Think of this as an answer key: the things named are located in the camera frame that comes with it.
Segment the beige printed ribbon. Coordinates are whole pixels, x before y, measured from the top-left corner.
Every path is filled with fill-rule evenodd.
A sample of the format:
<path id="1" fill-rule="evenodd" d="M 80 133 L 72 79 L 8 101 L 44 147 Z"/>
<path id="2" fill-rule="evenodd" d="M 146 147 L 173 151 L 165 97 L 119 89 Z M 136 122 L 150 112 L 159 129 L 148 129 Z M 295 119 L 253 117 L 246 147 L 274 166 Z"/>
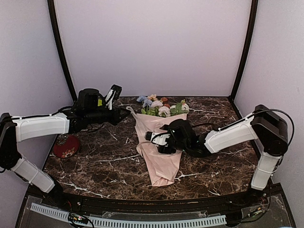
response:
<path id="1" fill-rule="evenodd" d="M 141 121 L 139 116 L 135 113 L 132 107 L 127 106 L 126 109 L 131 112 L 131 115 L 135 119 L 135 130 L 138 136 L 139 143 L 136 147 L 138 153 L 143 157 L 143 144 L 146 143 L 145 133 L 148 131 L 146 125 Z"/>

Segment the blue flower stem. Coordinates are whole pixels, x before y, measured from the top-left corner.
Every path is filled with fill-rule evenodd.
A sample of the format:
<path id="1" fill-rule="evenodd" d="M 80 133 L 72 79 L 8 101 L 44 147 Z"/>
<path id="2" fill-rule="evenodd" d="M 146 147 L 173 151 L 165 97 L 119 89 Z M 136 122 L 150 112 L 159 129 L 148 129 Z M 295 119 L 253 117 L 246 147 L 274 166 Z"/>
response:
<path id="1" fill-rule="evenodd" d="M 152 100 L 150 100 L 147 96 L 141 95 L 136 99 L 137 102 L 142 103 L 142 107 L 150 107 L 152 105 Z"/>

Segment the white rose stem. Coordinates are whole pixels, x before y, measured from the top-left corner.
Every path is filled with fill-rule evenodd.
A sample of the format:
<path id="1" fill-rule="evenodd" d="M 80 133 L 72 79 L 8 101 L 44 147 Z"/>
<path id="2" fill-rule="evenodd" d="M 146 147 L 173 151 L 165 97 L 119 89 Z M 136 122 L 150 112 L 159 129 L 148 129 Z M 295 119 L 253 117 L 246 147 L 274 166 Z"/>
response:
<path id="1" fill-rule="evenodd" d="M 170 117 L 170 108 L 165 106 L 161 101 L 145 101 L 141 109 L 141 114 L 158 116 L 158 117 Z"/>
<path id="2" fill-rule="evenodd" d="M 171 116 L 180 115 L 180 114 L 188 114 L 189 111 L 190 111 L 190 107 L 186 103 L 185 99 L 181 100 L 176 105 L 172 105 L 170 107 Z"/>

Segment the peach and orange flower stem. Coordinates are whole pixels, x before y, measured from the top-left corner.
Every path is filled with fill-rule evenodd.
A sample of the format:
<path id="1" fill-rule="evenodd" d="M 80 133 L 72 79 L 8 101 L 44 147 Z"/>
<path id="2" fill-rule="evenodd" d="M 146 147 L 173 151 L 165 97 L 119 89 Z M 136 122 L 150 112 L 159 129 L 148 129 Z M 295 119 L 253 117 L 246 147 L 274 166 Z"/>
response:
<path id="1" fill-rule="evenodd" d="M 168 98 L 166 97 L 158 98 L 156 94 L 152 94 L 147 98 L 152 102 L 150 104 L 151 108 L 162 107 L 168 101 Z"/>

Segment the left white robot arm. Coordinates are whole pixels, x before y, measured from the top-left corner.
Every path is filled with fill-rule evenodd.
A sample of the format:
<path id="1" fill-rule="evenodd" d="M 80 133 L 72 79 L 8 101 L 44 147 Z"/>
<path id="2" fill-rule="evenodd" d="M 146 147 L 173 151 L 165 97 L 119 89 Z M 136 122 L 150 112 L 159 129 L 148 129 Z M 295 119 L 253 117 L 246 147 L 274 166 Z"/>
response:
<path id="1" fill-rule="evenodd" d="M 41 146 L 45 140 L 58 135 L 78 133 L 91 124 L 117 125 L 129 114 L 130 111 L 121 107 L 78 112 L 65 110 L 34 116 L 3 113 L 0 116 L 0 166 L 48 194 L 48 199 L 55 206 L 63 207 L 67 203 L 67 196 L 58 190 L 60 185 L 19 150 L 27 145 L 33 148 L 34 143 Z"/>

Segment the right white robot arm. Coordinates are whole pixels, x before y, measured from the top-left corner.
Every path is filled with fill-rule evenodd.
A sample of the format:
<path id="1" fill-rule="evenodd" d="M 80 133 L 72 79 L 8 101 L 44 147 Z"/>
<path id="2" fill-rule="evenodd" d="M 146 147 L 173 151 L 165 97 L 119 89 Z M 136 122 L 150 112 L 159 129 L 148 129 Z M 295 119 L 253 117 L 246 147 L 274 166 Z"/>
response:
<path id="1" fill-rule="evenodd" d="M 253 206 L 260 200 L 260 190 L 266 187 L 294 137 L 293 133 L 288 133 L 288 123 L 282 115 L 289 119 L 294 130 L 289 114 L 260 104 L 242 119 L 201 135 L 195 133 L 189 121 L 177 119 L 161 127 L 162 133 L 153 133 L 151 142 L 160 153 L 182 151 L 199 158 L 209 157 L 240 143 L 257 143 L 260 147 L 259 161 L 251 178 L 251 189 L 242 196 L 245 205 Z"/>

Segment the red embroidered pouch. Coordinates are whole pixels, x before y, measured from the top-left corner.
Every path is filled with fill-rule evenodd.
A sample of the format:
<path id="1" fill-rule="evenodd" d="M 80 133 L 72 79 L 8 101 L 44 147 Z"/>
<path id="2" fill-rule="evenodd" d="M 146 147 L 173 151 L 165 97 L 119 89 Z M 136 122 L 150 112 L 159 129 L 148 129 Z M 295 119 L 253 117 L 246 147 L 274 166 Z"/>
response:
<path id="1" fill-rule="evenodd" d="M 61 159 L 67 159 L 72 157 L 80 148 L 80 141 L 77 137 L 59 136 L 53 147 L 53 154 Z"/>

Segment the left black frame post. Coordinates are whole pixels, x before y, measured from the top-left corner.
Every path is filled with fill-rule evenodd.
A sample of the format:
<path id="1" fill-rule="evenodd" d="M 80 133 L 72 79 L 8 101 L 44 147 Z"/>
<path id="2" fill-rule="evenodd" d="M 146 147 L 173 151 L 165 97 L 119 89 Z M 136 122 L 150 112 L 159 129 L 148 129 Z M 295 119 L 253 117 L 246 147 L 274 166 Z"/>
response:
<path id="1" fill-rule="evenodd" d="M 53 36 L 57 48 L 57 53 L 59 57 L 59 61 L 63 70 L 64 78 L 66 81 L 66 85 L 68 87 L 70 96 L 72 98 L 72 101 L 75 102 L 77 100 L 77 95 L 76 95 L 76 90 L 74 87 L 74 84 L 72 82 L 72 77 L 69 72 L 66 56 L 65 56 L 65 51 L 63 48 L 62 40 L 61 40 L 61 35 L 59 31 L 59 25 L 58 25 L 58 20 L 57 20 L 57 14 L 56 14 L 56 9 L 55 9 L 55 1 L 54 0 L 47 0 L 47 5 L 48 5 L 48 11 L 49 11 L 49 17 L 50 17 L 50 22 L 51 22 L 51 27 L 53 31 Z"/>

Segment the black frame post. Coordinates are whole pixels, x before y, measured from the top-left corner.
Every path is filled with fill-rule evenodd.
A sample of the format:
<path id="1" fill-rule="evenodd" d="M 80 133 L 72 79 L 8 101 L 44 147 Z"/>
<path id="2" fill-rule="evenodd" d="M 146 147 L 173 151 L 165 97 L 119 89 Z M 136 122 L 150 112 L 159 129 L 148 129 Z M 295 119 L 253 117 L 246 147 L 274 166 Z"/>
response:
<path id="1" fill-rule="evenodd" d="M 56 14 L 56 9 L 55 9 L 55 1 L 54 0 L 47 0 L 47 5 L 48 5 L 48 11 L 49 11 L 49 17 L 50 17 L 50 22 L 51 22 L 51 27 L 53 31 L 53 36 L 57 48 L 57 53 L 59 57 L 59 61 L 63 70 L 64 78 L 66 81 L 66 85 L 68 87 L 70 96 L 72 98 L 72 101 L 75 102 L 77 100 L 77 95 L 76 95 L 76 90 L 74 87 L 74 84 L 72 82 L 72 77 L 69 72 L 66 56 L 65 56 L 65 51 L 63 48 L 62 40 L 61 40 L 61 35 L 59 31 L 59 25 L 58 25 L 58 20 L 57 20 L 57 14 Z"/>
<path id="2" fill-rule="evenodd" d="M 231 94 L 229 96 L 230 101 L 233 103 L 236 99 L 238 89 L 242 80 L 242 76 L 245 70 L 250 46 L 251 46 L 251 41 L 252 41 L 252 36 L 254 32 L 254 27 L 255 27 L 255 21 L 256 21 L 256 16 L 257 16 L 257 8 L 258 8 L 258 0 L 252 0 L 251 1 L 251 7 L 250 7 L 250 14 L 249 14 L 249 19 L 248 19 L 248 25 L 247 25 L 247 31 L 246 31 L 246 36 L 245 36 L 245 41 L 244 41 L 244 46 L 242 50 L 242 55 L 240 58 L 236 78 L 232 87 Z"/>

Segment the right black frame post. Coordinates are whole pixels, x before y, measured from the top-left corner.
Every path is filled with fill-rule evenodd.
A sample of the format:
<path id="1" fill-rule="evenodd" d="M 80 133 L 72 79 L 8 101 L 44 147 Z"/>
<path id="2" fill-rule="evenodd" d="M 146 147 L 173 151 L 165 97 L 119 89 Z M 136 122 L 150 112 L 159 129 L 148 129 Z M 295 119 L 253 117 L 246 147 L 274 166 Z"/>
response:
<path id="1" fill-rule="evenodd" d="M 251 41 L 252 41 L 252 36 L 254 32 L 254 27 L 255 27 L 255 21 L 256 21 L 256 16 L 257 16 L 257 8 L 258 8 L 258 0 L 252 0 L 251 1 L 251 7 L 250 7 L 250 14 L 249 14 L 249 19 L 248 19 L 248 25 L 247 25 L 247 31 L 246 31 L 246 36 L 245 36 L 245 41 L 244 41 L 244 46 L 242 50 L 242 55 L 240 58 L 236 78 L 232 87 L 231 94 L 229 96 L 230 101 L 233 103 L 236 99 L 238 89 L 242 80 L 242 76 L 245 70 L 250 46 L 251 46 Z"/>

